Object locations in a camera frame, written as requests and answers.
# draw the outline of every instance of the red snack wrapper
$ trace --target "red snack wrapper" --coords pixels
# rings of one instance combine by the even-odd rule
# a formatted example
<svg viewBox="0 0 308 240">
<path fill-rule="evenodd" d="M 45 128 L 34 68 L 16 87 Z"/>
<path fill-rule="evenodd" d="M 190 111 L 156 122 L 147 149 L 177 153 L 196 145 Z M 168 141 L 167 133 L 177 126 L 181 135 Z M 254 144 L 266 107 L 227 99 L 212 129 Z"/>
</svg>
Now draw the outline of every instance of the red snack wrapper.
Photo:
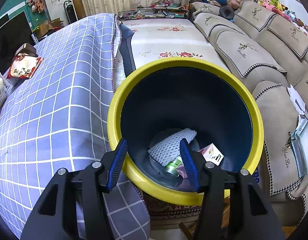
<svg viewBox="0 0 308 240">
<path fill-rule="evenodd" d="M 43 61 L 41 57 L 31 57 L 26 53 L 19 53 L 13 58 L 13 62 L 6 78 L 29 79 Z"/>
</svg>

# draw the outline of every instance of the red flower print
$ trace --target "red flower print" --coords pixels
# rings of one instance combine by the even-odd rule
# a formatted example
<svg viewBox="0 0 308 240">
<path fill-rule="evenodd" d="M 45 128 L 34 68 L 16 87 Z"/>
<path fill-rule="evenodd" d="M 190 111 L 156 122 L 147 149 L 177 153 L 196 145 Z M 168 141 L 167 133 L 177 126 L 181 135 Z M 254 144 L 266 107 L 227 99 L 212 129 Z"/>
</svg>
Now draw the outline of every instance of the red flower print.
<svg viewBox="0 0 308 240">
<path fill-rule="evenodd" d="M 187 52 L 181 52 L 181 57 L 193 57 L 193 55 Z"/>
</svg>

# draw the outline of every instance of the floor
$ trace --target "floor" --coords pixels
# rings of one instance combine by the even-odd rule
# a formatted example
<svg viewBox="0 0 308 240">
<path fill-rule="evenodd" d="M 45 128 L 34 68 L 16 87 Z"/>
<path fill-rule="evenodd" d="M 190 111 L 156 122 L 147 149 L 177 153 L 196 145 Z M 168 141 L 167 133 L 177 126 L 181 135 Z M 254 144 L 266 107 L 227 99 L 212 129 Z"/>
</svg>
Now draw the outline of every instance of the floor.
<svg viewBox="0 0 308 240">
<path fill-rule="evenodd" d="M 150 237 L 152 240 L 187 240 L 179 228 L 169 230 L 152 230 Z"/>
</svg>

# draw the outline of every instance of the green plush toy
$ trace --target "green plush toy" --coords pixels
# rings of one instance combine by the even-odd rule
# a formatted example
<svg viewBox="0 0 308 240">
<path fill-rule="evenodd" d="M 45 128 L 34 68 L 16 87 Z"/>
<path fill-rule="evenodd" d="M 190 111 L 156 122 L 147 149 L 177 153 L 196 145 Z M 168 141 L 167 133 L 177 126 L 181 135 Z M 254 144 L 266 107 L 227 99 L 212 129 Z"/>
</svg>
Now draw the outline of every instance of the green plush toy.
<svg viewBox="0 0 308 240">
<path fill-rule="evenodd" d="M 274 5 L 276 7 L 278 5 L 277 0 L 270 0 L 269 4 Z"/>
</svg>

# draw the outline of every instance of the trash can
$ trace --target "trash can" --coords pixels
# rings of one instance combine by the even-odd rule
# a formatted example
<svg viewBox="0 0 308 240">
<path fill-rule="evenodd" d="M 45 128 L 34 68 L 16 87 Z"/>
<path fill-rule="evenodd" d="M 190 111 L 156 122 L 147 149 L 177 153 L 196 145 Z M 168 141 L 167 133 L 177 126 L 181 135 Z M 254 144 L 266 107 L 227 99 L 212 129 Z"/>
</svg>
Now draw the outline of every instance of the trash can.
<svg viewBox="0 0 308 240">
<path fill-rule="evenodd" d="M 110 103 L 109 142 L 115 149 L 121 137 L 127 140 L 123 171 L 129 179 L 155 198 L 196 206 L 203 195 L 188 179 L 163 172 L 148 154 L 149 147 L 185 128 L 197 132 L 192 150 L 211 143 L 220 150 L 223 170 L 256 169 L 264 141 L 259 109 L 245 86 L 215 64 L 185 57 L 150 62 L 123 81 Z"/>
</svg>

